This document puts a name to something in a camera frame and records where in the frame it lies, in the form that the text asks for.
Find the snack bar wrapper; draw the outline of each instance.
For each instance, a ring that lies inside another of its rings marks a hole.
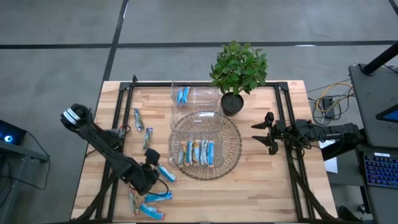
[[[174,182],[177,180],[177,178],[172,174],[166,167],[163,165],[159,164],[159,172],[167,178],[170,182]]]
[[[183,97],[183,88],[178,88],[177,102],[182,103],[182,97]]]
[[[208,145],[209,145],[209,140],[203,140],[201,142],[200,164],[202,166],[207,166],[207,146]]]
[[[209,146],[207,149],[207,161],[209,167],[214,167],[214,141],[209,141]]]
[[[137,215],[139,213],[138,192],[133,189],[129,189],[129,201],[132,213]]]
[[[134,117],[136,119],[136,128],[138,131],[144,130],[144,123],[142,122],[141,115],[139,114],[139,110],[137,108],[134,109]]]
[[[144,202],[141,203],[139,209],[144,212],[145,215],[156,220],[164,220],[164,217],[166,216],[165,213],[158,211],[158,209],[156,209],[155,207],[152,207]]]
[[[145,133],[144,143],[142,145],[143,150],[147,150],[150,144],[150,140],[152,139],[153,128],[147,128],[147,132]]]
[[[193,143],[193,154],[192,154],[192,161],[193,165],[197,166],[199,165],[200,161],[200,140],[195,140]]]
[[[185,154],[185,166],[190,166],[193,164],[192,151],[193,151],[193,143],[192,143],[192,141],[188,141],[187,153]]]
[[[190,89],[189,86],[184,88],[184,94],[182,96],[182,103],[187,103],[188,102],[189,89]]]
[[[157,193],[157,194],[163,195],[163,194],[166,194],[166,192]],[[167,192],[167,194],[164,196],[159,196],[159,195],[146,195],[145,203],[159,202],[159,201],[163,201],[163,200],[172,200],[173,199],[173,193],[171,191]]]
[[[187,142],[181,141],[180,154],[178,155],[178,166],[183,167],[185,165],[185,155],[187,153]]]

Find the white paper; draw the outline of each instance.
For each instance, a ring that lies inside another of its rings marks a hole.
[[[325,142],[319,142],[319,147],[323,149],[324,147],[327,147],[331,144],[335,143],[334,141],[325,141]],[[327,172],[332,172],[334,174],[338,173],[337,170],[337,158],[333,157],[327,161],[325,161],[325,167]]]

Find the power strip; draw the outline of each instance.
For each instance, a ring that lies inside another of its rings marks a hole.
[[[327,111],[333,105],[333,97],[322,98],[322,109]],[[335,110],[332,108],[325,114],[325,118],[333,119],[335,118]]]

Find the black plant pot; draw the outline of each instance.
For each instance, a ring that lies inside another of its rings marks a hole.
[[[243,98],[241,95],[227,93],[221,97],[221,107],[226,116],[234,116],[243,107]]]

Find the green leaves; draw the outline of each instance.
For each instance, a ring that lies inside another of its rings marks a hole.
[[[243,48],[244,49],[248,49],[248,48],[250,48],[251,47],[251,43],[245,43],[244,45],[243,45]]]
[[[238,81],[238,80],[239,80],[238,74],[232,73],[232,75],[231,75],[231,80],[232,80],[232,81]]]
[[[254,89],[255,87],[257,87],[257,81],[252,80],[252,81],[250,82],[250,89]]]
[[[217,86],[223,94],[233,91],[235,95],[265,85],[267,76],[266,54],[259,56],[261,49],[254,50],[250,43],[243,46],[231,41],[223,45],[223,51],[217,55],[217,63],[211,65],[210,77],[214,79],[210,85]]]

